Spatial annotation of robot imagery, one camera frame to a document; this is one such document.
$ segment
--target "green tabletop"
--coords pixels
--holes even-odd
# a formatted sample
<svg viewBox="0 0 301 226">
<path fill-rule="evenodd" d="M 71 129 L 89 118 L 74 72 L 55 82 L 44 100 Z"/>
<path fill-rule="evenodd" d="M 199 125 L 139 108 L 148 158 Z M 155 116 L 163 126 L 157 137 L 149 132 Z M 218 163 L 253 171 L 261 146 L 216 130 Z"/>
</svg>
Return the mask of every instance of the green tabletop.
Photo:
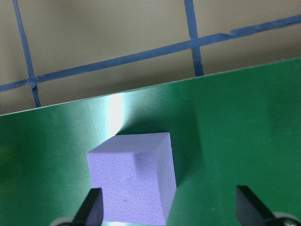
<svg viewBox="0 0 301 226">
<path fill-rule="evenodd" d="M 154 132 L 172 139 L 169 226 L 238 226 L 235 185 L 301 218 L 297 58 L 1 116 L 0 225 L 74 215 L 91 187 L 86 153 Z"/>
</svg>

